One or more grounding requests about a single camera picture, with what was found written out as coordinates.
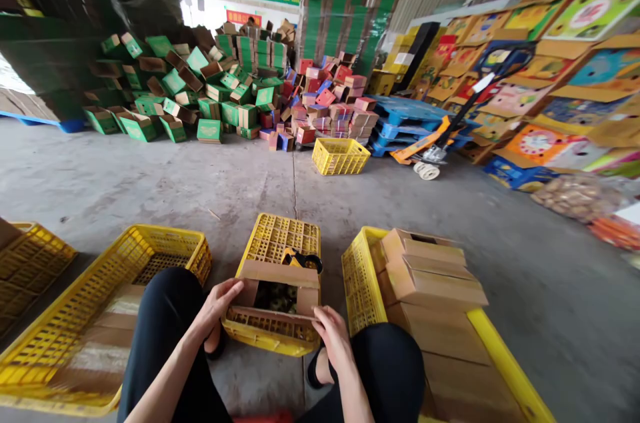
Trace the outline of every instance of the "knee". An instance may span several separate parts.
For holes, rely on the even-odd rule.
[[[189,270],[180,266],[166,268],[156,274],[145,289],[147,294],[174,294],[199,292],[202,293],[202,287],[198,278]]]

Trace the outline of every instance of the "black pants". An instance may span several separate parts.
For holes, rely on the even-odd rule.
[[[125,372],[118,422],[140,401],[205,297],[195,275],[169,268],[155,276],[142,298],[131,354]],[[425,392],[420,349],[398,326],[382,323],[351,339],[356,365],[376,423],[415,423]],[[338,375],[332,389],[299,422],[342,422]],[[174,422],[230,423],[227,409],[213,385],[201,346],[173,415]]]

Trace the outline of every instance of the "stack of cardboard boxes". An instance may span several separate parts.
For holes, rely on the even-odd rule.
[[[422,351],[422,415],[443,421],[523,422],[466,312],[488,304],[452,240],[394,228],[371,246],[387,319]]]

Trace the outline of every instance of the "pallet jack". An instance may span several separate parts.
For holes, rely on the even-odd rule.
[[[440,175],[440,166],[446,164],[449,145],[460,130],[465,128],[465,116],[473,108],[482,91],[489,85],[504,80],[526,67],[535,53],[534,41],[506,43],[492,48],[478,64],[478,82],[473,86],[473,94],[450,119],[448,115],[442,118],[440,127],[431,135],[418,140],[405,149],[391,152],[391,156],[402,165],[415,163],[415,171],[423,180],[433,180]],[[491,66],[491,70],[484,75],[483,68]]]

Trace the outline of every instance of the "person's right hand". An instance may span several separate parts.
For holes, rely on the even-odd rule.
[[[336,373],[352,369],[355,361],[349,331],[344,318],[330,306],[316,306],[313,314],[320,320],[311,322],[327,347],[327,356]]]

